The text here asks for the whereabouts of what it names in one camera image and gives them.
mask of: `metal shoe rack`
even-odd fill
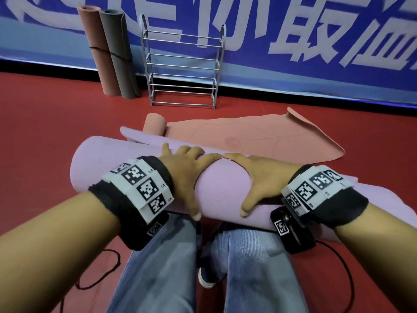
[[[168,104],[168,105],[193,105],[193,106],[211,106],[213,109],[216,108],[216,99],[217,99],[217,90],[218,84],[220,81],[220,72],[222,70],[223,64],[223,55],[224,49],[226,45],[226,25],[222,25],[220,29],[220,35],[218,38],[215,37],[203,37],[197,35],[187,35],[187,34],[177,34],[177,33],[168,33],[168,32],[160,32],[160,31],[151,31],[148,30],[148,25],[146,24],[145,15],[142,13],[140,14],[139,25],[141,28],[141,45],[142,45],[142,54],[143,54],[143,64],[145,67],[145,74],[146,80],[148,83],[148,91],[149,91],[149,100],[151,105],[154,104]],[[216,59],[207,59],[207,58],[197,58],[197,57],[188,57],[188,56],[176,56],[176,55],[162,55],[162,54],[154,54],[151,53],[151,48],[149,46],[149,41],[158,41],[158,42],[169,42],[169,43],[176,43],[176,44],[184,44],[184,45],[191,45],[191,46],[198,46],[197,43],[189,43],[189,42],[175,42],[172,40],[160,40],[160,39],[152,39],[149,38],[149,33],[158,33],[158,34],[168,34],[168,35],[179,35],[179,36],[188,36],[188,37],[198,37],[198,38],[206,38],[209,40],[216,40],[218,41],[218,45],[204,45],[207,48],[217,48]],[[167,65],[161,63],[153,63],[152,57],[154,56],[163,56],[163,57],[172,57],[172,58],[185,58],[191,60],[204,60],[205,62],[213,62],[213,68],[203,68],[203,67],[193,67],[193,66],[186,66],[186,65]],[[160,67],[167,67],[172,68],[173,70],[176,68],[191,68],[197,70],[204,70],[204,71],[213,71],[213,77],[199,77],[199,76],[189,76],[189,75],[180,75],[180,74],[173,74],[173,73],[154,73],[153,66],[160,66]],[[167,85],[167,84],[158,84],[154,82],[156,78],[169,78],[169,77],[179,77],[179,78],[190,78],[195,79],[204,79],[208,82],[212,82],[211,87],[195,87],[195,86],[186,86],[186,85]],[[207,95],[211,96],[213,101],[212,104],[196,104],[196,103],[177,103],[177,102],[159,102],[155,100],[155,95],[157,92],[164,92],[164,93],[179,93],[179,94],[193,94],[193,95]]]

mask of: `gray rolled yoga mat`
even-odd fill
[[[119,10],[105,10],[100,12],[100,18],[122,97],[126,99],[140,97],[141,93],[133,69],[125,13]]]

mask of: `hand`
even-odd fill
[[[266,157],[246,157],[241,153],[225,153],[223,157],[241,165],[251,177],[252,186],[240,210],[243,217],[248,216],[260,200],[281,194],[294,173],[302,167]]]
[[[181,146],[173,155],[168,143],[164,143],[162,156],[159,157],[174,182],[174,198],[184,201],[195,221],[201,219],[200,206],[194,193],[195,182],[204,169],[222,157],[219,153],[209,153],[199,158],[204,154],[205,151],[200,147]]]

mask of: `rolled yoga mat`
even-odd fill
[[[125,13],[119,10],[105,10],[100,12],[100,18],[122,97],[125,99],[140,97]]]
[[[103,93],[110,96],[118,96],[121,93],[101,23],[101,9],[84,5],[77,7],[77,10],[86,32],[94,62],[96,63]]]
[[[70,168],[71,183],[76,191],[86,191],[91,184],[100,181],[104,173],[117,167],[127,159],[138,156],[160,156],[161,145],[164,142],[169,142],[173,151],[184,144],[194,146],[190,143],[179,142],[162,136],[152,136],[140,131],[121,128],[124,135],[128,130],[130,130],[130,135],[136,133],[135,139],[141,143],[93,136],[78,147]],[[203,147],[203,149],[207,153],[225,152],[208,147]],[[344,177],[355,182],[354,177]],[[226,159],[216,161],[201,174],[195,185],[195,193],[201,204],[202,215],[274,231],[275,228],[269,215],[279,205],[258,205],[247,218],[240,216],[240,206],[248,194],[250,186],[250,177],[241,166]],[[394,193],[384,188],[359,183],[354,184],[354,186],[355,189],[367,196],[372,203],[375,202],[379,207],[394,216],[417,227],[415,212],[407,207]],[[185,207],[178,200],[174,201],[167,209],[187,213]],[[334,232],[325,226],[316,226],[314,231],[317,238],[338,241]]]
[[[299,164],[335,160],[344,149],[319,127],[291,108],[269,114],[166,123],[156,113],[146,117],[143,131],[183,142],[258,155]]]

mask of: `leg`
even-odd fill
[[[189,216],[168,222],[140,252],[133,252],[107,313],[195,312],[197,237]]]
[[[275,233],[225,230],[202,256],[203,278],[214,282],[227,274],[226,313],[308,312],[290,256]]]

